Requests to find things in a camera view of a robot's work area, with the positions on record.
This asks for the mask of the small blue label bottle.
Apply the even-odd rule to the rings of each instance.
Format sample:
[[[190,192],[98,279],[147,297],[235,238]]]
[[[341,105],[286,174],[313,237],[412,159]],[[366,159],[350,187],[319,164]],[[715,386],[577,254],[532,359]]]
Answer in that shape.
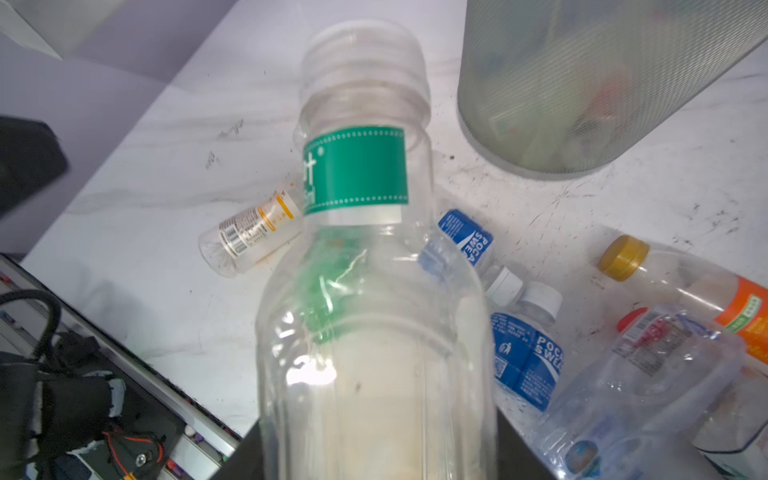
[[[496,258],[494,236],[488,230],[456,208],[445,212],[438,227],[474,268],[492,304],[506,307],[518,298],[523,281]]]

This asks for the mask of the clear crushed bottle purple print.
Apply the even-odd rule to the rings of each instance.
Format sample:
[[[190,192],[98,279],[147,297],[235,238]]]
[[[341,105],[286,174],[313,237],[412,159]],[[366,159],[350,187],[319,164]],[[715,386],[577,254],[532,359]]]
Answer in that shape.
[[[531,448],[558,479],[639,479],[744,365],[742,338],[687,308],[645,308],[550,404]]]

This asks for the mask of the clear cup container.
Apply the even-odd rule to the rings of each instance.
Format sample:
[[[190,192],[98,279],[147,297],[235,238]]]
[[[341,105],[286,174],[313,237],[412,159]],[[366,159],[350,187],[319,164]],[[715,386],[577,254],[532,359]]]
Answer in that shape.
[[[493,479],[492,333],[436,220],[418,40],[334,25],[301,64],[301,235],[255,321],[267,479]]]

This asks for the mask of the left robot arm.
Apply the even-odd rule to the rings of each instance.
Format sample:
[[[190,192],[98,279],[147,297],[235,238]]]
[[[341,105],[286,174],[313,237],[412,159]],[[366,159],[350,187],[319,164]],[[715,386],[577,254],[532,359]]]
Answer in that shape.
[[[46,123],[1,117],[1,217],[68,170],[58,137]]]

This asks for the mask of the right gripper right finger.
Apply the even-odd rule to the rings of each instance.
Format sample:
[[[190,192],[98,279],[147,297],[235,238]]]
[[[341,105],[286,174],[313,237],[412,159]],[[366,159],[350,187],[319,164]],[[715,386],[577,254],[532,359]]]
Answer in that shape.
[[[497,419],[497,472],[499,480],[552,480],[551,472],[502,413]]]

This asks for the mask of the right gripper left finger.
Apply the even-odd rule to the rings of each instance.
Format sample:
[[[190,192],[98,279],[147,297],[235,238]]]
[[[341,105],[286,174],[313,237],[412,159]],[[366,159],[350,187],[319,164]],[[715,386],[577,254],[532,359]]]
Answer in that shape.
[[[264,455],[260,423],[256,422],[242,439],[233,455],[211,480],[263,480]]]

